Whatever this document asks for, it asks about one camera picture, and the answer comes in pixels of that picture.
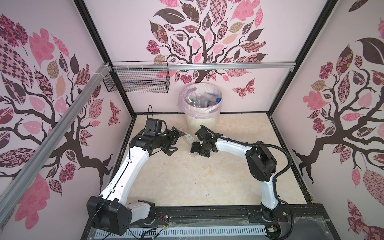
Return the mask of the blue label blue cap bottle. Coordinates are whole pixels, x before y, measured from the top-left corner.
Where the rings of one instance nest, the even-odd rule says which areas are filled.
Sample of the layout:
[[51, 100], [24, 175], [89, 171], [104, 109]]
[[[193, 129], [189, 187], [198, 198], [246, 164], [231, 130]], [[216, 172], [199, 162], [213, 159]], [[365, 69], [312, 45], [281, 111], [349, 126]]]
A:
[[191, 156], [192, 158], [196, 158], [198, 155], [198, 153], [189, 153], [189, 156]]

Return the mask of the green label clear bottle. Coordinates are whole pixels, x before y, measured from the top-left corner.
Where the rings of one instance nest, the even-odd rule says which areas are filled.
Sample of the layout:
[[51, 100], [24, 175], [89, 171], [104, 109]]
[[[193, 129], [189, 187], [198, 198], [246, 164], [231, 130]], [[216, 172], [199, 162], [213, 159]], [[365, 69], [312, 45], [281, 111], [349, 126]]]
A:
[[185, 97], [185, 101], [192, 107], [198, 108], [200, 106], [199, 98], [196, 94], [189, 94]]
[[188, 130], [179, 129], [179, 131], [181, 132], [180, 139], [182, 139], [187, 144], [192, 144], [196, 141], [195, 138], [188, 132]]

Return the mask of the Fiji red flower bottle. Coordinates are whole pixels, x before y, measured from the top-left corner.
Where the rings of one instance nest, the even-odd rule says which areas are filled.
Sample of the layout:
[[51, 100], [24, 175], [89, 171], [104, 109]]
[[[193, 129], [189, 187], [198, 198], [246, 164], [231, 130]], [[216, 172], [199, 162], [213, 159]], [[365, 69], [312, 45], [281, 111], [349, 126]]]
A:
[[219, 96], [214, 95], [214, 94], [211, 94], [211, 93], [206, 93], [206, 98], [207, 98], [207, 100], [208, 100], [210, 103], [212, 103], [212, 104], [214, 104], [214, 105], [220, 103], [221, 100], [222, 100], [222, 98], [220, 98]]

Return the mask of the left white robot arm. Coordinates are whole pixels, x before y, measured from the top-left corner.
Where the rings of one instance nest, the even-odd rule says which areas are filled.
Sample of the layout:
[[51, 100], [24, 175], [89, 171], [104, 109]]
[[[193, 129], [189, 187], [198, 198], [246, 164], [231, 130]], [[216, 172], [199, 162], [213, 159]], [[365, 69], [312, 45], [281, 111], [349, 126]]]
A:
[[162, 134], [142, 130], [131, 140], [129, 154], [114, 178], [99, 196], [91, 196], [87, 202], [89, 219], [81, 237], [83, 240], [90, 236], [91, 229], [122, 236], [130, 224], [150, 216], [154, 203], [137, 201], [127, 207], [129, 192], [149, 157], [156, 150], [171, 156], [177, 151], [175, 144], [179, 137], [184, 135], [184, 132], [176, 128]]

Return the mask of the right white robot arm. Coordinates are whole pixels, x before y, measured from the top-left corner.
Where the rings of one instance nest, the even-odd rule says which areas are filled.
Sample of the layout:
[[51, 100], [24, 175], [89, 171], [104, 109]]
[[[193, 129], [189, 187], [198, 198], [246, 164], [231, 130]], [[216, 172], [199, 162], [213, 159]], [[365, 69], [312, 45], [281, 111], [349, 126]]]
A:
[[209, 130], [204, 128], [196, 131], [195, 135], [199, 140], [192, 144], [192, 154], [198, 153], [209, 158], [212, 152], [226, 152], [247, 160], [252, 177], [260, 185], [262, 217], [267, 222], [274, 221], [277, 218], [277, 208], [279, 206], [274, 182], [277, 160], [268, 147], [261, 141], [249, 144], [231, 140], [223, 135], [210, 133]]

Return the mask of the white ribbed trash bin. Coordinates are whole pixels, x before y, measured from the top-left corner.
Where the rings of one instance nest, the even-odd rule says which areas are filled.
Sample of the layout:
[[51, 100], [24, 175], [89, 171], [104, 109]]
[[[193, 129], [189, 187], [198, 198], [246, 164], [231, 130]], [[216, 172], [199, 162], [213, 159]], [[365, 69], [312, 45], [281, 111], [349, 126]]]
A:
[[209, 119], [197, 119], [186, 115], [186, 122], [189, 133], [194, 135], [196, 131], [201, 128], [201, 125], [207, 127], [210, 130], [213, 130], [216, 126], [218, 118], [209, 118]]

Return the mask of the back aluminium frame rail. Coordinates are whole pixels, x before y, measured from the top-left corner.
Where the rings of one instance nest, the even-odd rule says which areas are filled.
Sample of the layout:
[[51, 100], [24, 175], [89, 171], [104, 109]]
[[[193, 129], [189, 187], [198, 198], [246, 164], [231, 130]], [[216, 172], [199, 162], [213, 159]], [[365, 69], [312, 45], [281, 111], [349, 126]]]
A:
[[234, 69], [294, 69], [295, 62], [260, 62], [260, 63], [219, 63], [219, 64], [161, 64], [161, 65], [117, 65], [114, 70], [234, 70]]

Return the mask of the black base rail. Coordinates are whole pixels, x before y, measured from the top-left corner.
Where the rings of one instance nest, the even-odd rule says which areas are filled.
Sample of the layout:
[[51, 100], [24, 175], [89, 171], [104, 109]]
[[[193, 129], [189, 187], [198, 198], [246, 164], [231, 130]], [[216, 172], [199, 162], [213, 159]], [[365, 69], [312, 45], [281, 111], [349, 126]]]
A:
[[133, 207], [104, 204], [97, 205], [100, 210], [88, 206], [91, 227], [110, 230], [130, 225], [155, 225], [176, 223], [180, 221], [197, 222], [200, 220], [245, 219], [250, 223], [269, 224], [288, 222], [291, 216], [323, 217], [329, 216], [322, 204], [293, 204], [278, 206], [276, 210], [267, 210], [261, 205], [242, 206], [187, 206], [187, 207], [156, 207], [150, 206], [149, 213], [144, 217], [135, 217]]

